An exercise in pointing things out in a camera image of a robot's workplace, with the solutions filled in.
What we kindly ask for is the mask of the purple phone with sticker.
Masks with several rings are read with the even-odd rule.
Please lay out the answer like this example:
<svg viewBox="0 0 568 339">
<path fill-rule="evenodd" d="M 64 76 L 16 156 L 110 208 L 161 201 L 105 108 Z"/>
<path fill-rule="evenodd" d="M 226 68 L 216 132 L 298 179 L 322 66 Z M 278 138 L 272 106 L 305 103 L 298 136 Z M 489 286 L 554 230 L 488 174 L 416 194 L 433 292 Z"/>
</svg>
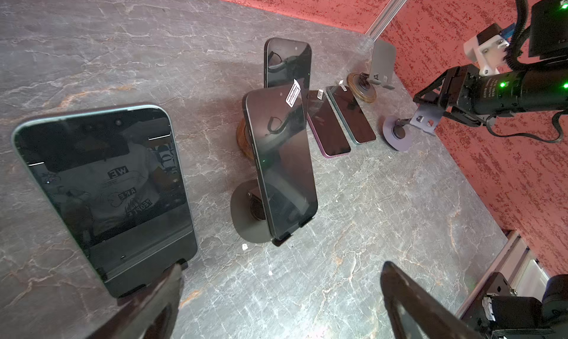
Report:
<svg viewBox="0 0 568 339">
<path fill-rule="evenodd" d="M 308 122 L 322 155 L 333 158 L 349 154 L 351 147 L 323 90 L 309 91 L 307 109 Z"/>
</svg>

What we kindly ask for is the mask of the purple phone stand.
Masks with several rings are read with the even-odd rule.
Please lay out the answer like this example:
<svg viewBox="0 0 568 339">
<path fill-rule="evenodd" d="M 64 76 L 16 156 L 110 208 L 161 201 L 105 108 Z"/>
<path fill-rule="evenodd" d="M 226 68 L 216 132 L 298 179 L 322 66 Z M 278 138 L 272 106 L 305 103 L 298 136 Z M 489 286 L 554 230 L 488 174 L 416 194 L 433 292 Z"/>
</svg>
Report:
<svg viewBox="0 0 568 339">
<path fill-rule="evenodd" d="M 412 128 L 435 136 L 435 129 L 444 111 L 435 105 L 419 104 L 409 119 L 389 116 L 384 119 L 382 132 L 385 141 L 396 151 L 408 151 L 412 145 Z"/>
</svg>

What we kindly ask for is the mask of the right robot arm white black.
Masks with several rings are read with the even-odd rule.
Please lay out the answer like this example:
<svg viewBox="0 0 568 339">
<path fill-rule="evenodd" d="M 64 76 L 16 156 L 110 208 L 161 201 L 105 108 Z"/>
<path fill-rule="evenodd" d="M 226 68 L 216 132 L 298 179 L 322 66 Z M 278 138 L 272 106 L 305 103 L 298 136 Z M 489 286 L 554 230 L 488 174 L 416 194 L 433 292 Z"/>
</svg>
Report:
<svg viewBox="0 0 568 339">
<path fill-rule="evenodd" d="M 442 118 L 490 128 L 498 117 L 567 115 L 567 0 L 516 0 L 517 21 L 494 23 L 464 44 L 470 65 L 446 70 L 414 96 L 417 111 L 399 124 L 432 133 Z"/>
</svg>

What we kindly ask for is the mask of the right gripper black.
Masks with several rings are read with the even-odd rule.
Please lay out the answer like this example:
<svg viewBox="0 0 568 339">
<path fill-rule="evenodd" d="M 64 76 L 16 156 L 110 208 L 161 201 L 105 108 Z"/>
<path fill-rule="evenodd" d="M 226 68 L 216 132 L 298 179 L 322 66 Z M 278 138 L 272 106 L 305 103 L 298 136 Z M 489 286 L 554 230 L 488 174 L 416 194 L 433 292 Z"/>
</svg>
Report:
<svg viewBox="0 0 568 339">
<path fill-rule="evenodd" d="M 444 116 L 466 126 L 514 114 L 567 109 L 567 70 L 512 71 L 483 77 L 474 65 L 453 67 L 414 95 L 417 105 L 446 108 Z"/>
</svg>

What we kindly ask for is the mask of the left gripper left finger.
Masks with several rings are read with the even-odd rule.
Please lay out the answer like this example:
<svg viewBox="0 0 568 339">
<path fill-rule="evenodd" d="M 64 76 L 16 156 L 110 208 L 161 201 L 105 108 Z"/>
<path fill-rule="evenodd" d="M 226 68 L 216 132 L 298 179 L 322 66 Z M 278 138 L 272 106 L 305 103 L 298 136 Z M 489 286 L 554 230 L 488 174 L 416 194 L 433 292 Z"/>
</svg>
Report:
<svg viewBox="0 0 568 339">
<path fill-rule="evenodd" d="M 89 337 L 170 338 L 178 317 L 182 284 L 182 267 L 175 264 Z"/>
</svg>

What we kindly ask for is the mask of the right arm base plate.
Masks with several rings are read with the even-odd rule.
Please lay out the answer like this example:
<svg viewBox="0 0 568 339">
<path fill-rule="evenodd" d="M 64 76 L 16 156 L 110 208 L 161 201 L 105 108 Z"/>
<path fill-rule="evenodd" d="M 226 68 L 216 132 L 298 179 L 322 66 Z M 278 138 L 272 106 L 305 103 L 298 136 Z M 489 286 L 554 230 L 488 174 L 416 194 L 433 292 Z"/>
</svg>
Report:
<svg viewBox="0 0 568 339">
<path fill-rule="evenodd" d="M 456 316 L 483 338 L 566 338 L 567 275 L 548 275 L 511 231 Z"/>
</svg>

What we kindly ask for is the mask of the light green phone with sticker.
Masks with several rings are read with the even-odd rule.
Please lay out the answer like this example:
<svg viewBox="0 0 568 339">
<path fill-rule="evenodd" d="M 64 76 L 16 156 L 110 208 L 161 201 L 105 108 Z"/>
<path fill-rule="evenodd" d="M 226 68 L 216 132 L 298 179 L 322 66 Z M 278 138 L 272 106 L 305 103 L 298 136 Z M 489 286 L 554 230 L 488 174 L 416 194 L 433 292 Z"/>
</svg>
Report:
<svg viewBox="0 0 568 339">
<path fill-rule="evenodd" d="M 349 88 L 341 85 L 325 88 L 328 99 L 336 108 L 350 138 L 358 145 L 375 141 L 377 139 L 362 108 Z"/>
</svg>

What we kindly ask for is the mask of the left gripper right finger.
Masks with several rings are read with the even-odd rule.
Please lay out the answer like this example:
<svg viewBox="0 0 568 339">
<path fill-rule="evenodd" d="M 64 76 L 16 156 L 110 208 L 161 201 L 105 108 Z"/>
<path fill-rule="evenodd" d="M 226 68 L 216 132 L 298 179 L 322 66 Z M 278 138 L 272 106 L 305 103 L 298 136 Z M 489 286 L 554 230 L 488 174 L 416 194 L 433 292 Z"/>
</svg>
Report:
<svg viewBox="0 0 568 339">
<path fill-rule="evenodd" d="M 481 337 L 391 261 L 383 265 L 380 286 L 395 338 Z"/>
</svg>

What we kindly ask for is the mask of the wooden base grey phone stand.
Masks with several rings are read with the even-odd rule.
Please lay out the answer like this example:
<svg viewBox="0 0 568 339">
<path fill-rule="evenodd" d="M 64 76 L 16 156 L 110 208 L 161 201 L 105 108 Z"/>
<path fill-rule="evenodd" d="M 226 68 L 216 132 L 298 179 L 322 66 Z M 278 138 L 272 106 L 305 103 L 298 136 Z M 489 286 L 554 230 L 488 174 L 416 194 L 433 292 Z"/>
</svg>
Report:
<svg viewBox="0 0 568 339">
<path fill-rule="evenodd" d="M 396 48 L 390 43 L 377 40 L 368 73 L 350 73 L 347 86 L 359 101 L 373 103 L 377 99 L 376 87 L 393 90 L 392 77 L 396 62 Z"/>
</svg>

